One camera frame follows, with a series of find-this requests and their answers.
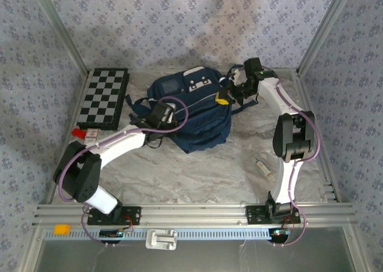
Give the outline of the white red playing card box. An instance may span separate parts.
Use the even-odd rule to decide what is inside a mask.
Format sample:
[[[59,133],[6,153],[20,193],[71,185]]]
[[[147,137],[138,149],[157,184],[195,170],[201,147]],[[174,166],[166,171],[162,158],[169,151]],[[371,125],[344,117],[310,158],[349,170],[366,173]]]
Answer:
[[[99,128],[89,128],[86,131],[84,144],[89,144],[97,141],[100,137],[101,130]]]

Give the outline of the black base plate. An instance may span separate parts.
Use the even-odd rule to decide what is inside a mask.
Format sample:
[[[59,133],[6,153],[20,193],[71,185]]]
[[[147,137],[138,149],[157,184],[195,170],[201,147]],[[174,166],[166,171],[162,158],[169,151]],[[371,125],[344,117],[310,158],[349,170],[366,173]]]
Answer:
[[[118,205],[109,214],[104,214],[97,209],[89,212],[88,225],[100,226],[128,226],[139,225],[141,220],[140,206]]]
[[[290,211],[269,212],[265,205],[248,205],[245,209],[247,222],[249,225],[282,225],[300,224],[301,218],[298,209],[293,208]]]

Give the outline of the white plastic bracket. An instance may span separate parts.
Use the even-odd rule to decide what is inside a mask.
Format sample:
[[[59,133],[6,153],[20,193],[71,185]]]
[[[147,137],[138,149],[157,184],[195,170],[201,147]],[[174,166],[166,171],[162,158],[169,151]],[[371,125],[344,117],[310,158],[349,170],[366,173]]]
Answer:
[[[173,229],[149,229],[145,246],[154,250],[175,250],[177,248],[178,233]]]

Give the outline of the left small circuit board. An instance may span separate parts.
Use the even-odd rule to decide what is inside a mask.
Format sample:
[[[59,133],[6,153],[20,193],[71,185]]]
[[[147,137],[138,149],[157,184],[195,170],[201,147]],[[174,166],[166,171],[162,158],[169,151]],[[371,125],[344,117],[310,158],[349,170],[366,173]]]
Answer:
[[[123,238],[123,229],[101,229],[99,231],[100,238]]]

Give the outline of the aluminium side rail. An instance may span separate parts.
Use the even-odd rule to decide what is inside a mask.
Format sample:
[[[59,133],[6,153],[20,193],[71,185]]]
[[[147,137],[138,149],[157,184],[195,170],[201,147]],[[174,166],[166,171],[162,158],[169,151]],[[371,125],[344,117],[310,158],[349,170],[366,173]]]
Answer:
[[[73,101],[71,102],[71,106],[69,108],[69,121],[65,125],[65,130],[64,130],[65,138],[63,139],[63,143],[60,147],[59,154],[54,159],[53,174],[49,178],[49,180],[50,180],[49,187],[48,187],[48,190],[47,190],[47,193],[46,193],[44,199],[41,202],[42,204],[51,204],[52,200],[54,198],[54,195],[56,193],[57,184],[54,182],[53,176],[54,176],[54,173],[55,173],[55,171],[56,171],[56,169],[60,163],[60,160],[61,160],[61,158],[62,158],[70,140],[71,140],[71,137],[72,137],[71,131],[77,122],[76,119],[78,116],[81,102],[83,101],[83,93],[86,90],[89,73],[90,73],[90,70],[87,69],[84,74],[81,74],[81,78],[80,78],[81,82],[80,82],[79,86],[76,88],[76,90],[74,91],[74,98],[73,98]]]
[[[300,98],[300,101],[302,102],[302,105],[304,108],[308,108],[311,110],[314,114],[316,114],[315,108],[311,102],[311,99],[309,97],[309,92],[306,87],[305,82],[301,79],[298,72],[295,71],[294,76],[294,82],[296,84],[297,92]],[[330,159],[326,150],[326,145],[323,140],[323,136],[320,131],[319,127],[319,121],[316,120],[315,124],[318,129],[318,134],[321,140],[321,148],[318,156],[316,157],[318,167],[323,175],[324,179],[324,187],[326,190],[326,197],[328,202],[338,202],[341,203],[343,201],[341,192],[339,190],[338,183],[336,181],[335,174],[333,172],[332,165],[330,163]]]

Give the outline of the clear plastic tube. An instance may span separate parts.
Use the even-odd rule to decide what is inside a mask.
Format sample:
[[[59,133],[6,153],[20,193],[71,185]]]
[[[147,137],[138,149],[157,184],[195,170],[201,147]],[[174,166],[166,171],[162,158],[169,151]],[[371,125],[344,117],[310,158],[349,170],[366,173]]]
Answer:
[[[261,171],[263,174],[264,178],[269,181],[269,182],[274,182],[275,181],[275,174],[274,171],[272,170],[272,167],[267,160],[267,157],[264,155],[256,155],[255,156],[256,160],[256,165],[258,169]]]

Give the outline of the navy blue student backpack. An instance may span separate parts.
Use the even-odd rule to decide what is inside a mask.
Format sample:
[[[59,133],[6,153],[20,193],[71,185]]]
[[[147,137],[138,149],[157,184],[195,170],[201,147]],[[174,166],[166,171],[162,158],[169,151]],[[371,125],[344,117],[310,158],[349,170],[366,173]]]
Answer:
[[[230,85],[232,68],[226,75],[216,69],[196,67],[183,72],[158,78],[147,90],[147,97],[133,102],[126,96],[126,102],[133,110],[133,118],[148,119],[150,112],[160,99],[171,102],[177,98],[176,120],[186,121],[186,124],[171,140],[184,152],[191,153],[213,148],[225,143],[231,129],[232,116],[248,107],[257,105],[256,99],[247,103],[220,105],[215,96],[220,89]]]

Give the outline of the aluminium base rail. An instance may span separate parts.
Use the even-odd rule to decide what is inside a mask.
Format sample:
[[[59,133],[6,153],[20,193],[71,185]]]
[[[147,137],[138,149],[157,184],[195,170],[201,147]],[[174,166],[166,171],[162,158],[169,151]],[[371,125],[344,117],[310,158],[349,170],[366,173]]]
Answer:
[[[245,203],[236,204],[141,204],[140,227],[236,227],[246,226]],[[309,228],[356,225],[350,203],[299,203]],[[51,227],[56,224],[79,226],[83,214],[80,204],[39,205],[33,226]]]

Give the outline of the aluminium frame post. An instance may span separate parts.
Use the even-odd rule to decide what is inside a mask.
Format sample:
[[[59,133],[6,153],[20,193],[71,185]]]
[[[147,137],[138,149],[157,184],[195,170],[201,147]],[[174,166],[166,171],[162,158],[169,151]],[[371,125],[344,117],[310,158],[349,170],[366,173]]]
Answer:
[[[318,26],[317,31],[314,34],[313,39],[309,43],[309,46],[296,69],[297,75],[299,77],[302,77],[306,74],[308,68],[314,61],[321,46],[326,40],[326,37],[330,33],[331,28],[337,21],[346,2],[347,0],[332,0],[329,4],[329,7],[324,17],[322,18],[320,25]]]
[[[37,0],[48,20],[50,21],[55,33],[59,37],[62,45],[66,48],[66,51],[70,55],[75,66],[78,68],[79,72],[86,76],[88,75],[88,69],[83,61],[83,58],[80,55],[80,51],[75,45],[72,37],[62,19],[59,16],[57,9],[54,6],[52,0]]]

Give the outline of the black grey chessboard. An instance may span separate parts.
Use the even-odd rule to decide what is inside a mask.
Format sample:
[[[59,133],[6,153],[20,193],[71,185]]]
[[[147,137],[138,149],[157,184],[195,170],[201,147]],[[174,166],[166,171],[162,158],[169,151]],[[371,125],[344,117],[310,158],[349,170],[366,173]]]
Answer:
[[[127,68],[96,68],[91,71],[77,126],[83,130],[117,130],[129,77]]]

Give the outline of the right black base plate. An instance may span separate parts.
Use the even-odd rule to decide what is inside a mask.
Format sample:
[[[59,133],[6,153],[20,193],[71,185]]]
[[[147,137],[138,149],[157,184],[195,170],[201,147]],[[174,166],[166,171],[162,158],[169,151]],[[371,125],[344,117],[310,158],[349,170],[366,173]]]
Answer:
[[[298,209],[293,208],[290,211],[269,212],[265,205],[248,205],[245,209],[247,222],[249,225],[282,225],[300,224],[301,218]]]

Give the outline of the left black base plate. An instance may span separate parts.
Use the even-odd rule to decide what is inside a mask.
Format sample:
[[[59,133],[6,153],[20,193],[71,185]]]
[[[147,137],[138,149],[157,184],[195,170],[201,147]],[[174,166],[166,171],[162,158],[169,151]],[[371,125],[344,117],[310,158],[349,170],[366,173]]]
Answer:
[[[109,214],[104,214],[97,209],[89,212],[88,225],[100,226],[128,226],[139,225],[141,220],[140,206],[118,205]]]

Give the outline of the grey metal panel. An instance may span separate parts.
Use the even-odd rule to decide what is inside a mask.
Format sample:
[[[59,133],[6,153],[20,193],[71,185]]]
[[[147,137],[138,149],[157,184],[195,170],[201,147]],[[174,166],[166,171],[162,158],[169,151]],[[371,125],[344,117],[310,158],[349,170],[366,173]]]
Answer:
[[[291,246],[267,240],[181,240],[175,250],[126,240],[47,240],[25,272],[372,272],[350,228],[309,228]]]

